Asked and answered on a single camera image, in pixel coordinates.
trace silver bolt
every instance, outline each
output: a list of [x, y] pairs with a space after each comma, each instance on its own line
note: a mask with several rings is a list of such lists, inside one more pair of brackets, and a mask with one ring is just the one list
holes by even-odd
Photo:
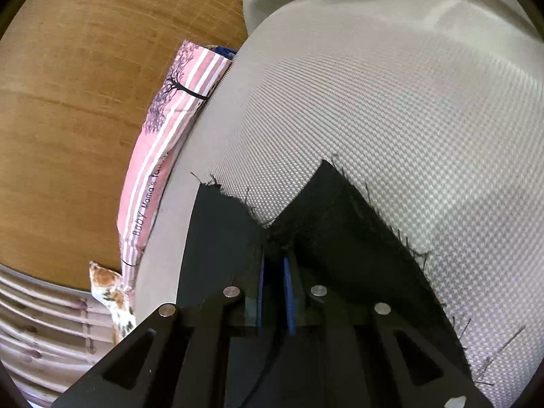
[[391, 307], [388, 304], [380, 302], [379, 304], [374, 305], [374, 311], [379, 315], [388, 315], [391, 313]]
[[327, 294], [327, 287], [322, 285], [314, 285], [312, 288], [309, 289], [310, 293], [312, 293], [315, 297], [322, 298]]
[[240, 289], [235, 286], [230, 286], [223, 290], [223, 294], [226, 298], [235, 298], [240, 294]]
[[467, 402], [467, 396], [462, 395], [461, 397], [452, 397], [449, 399], [444, 408], [464, 408], [464, 404]]
[[176, 312], [176, 306], [173, 304], [163, 304], [159, 308], [159, 315], [164, 318], [172, 316]]

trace white mesh fabric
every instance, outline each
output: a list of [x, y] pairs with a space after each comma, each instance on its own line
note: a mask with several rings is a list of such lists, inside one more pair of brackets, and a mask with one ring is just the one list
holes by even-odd
[[266, 222], [334, 160], [431, 252], [479, 388], [509, 407], [544, 356], [544, 47], [516, 23], [477, 0], [299, 0], [268, 16], [181, 152], [140, 282], [181, 261], [190, 172]]

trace wooden floor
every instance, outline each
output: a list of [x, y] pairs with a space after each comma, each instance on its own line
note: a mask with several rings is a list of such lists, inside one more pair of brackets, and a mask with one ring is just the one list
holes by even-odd
[[27, 0], [0, 40], [0, 263], [88, 289], [120, 268], [131, 150], [178, 45], [239, 47], [241, 0]]

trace pink striped package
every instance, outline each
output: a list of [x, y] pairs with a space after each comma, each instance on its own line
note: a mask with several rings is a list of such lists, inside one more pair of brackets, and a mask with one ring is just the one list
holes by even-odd
[[124, 180], [117, 228], [124, 291], [134, 287], [141, 255], [168, 176], [199, 107], [231, 61], [187, 40], [148, 110]]

